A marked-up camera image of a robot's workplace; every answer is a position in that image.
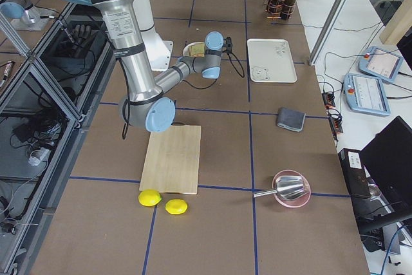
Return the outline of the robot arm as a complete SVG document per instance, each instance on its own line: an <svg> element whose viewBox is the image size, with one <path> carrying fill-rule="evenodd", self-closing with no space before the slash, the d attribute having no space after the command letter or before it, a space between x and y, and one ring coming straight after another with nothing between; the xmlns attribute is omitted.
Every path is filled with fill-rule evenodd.
<svg viewBox="0 0 412 275"><path fill-rule="evenodd" d="M165 93L192 73L200 73L206 79L217 79L220 75L225 40L219 32L207 34L202 57L183 56L174 66L154 76L147 55L150 41L142 37L152 26L139 25L144 16L151 16L149 0L67 1L94 6L102 14L126 79L127 95L119 104L119 113L127 125L150 132L165 131L175 117L174 102Z"/></svg>
<svg viewBox="0 0 412 275"><path fill-rule="evenodd" d="M41 20L40 11L31 0L1 0L1 13L24 26L33 26Z"/></svg>

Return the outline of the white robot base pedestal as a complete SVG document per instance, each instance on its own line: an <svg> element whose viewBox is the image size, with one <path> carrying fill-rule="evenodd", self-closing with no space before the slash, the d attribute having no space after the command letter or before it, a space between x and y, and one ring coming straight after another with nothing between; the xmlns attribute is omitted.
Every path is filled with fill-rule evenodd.
<svg viewBox="0 0 412 275"><path fill-rule="evenodd" d="M145 44L147 56L153 71L165 71L169 67L173 42L163 40L157 33L150 0L134 0L133 8L138 27Z"/></svg>

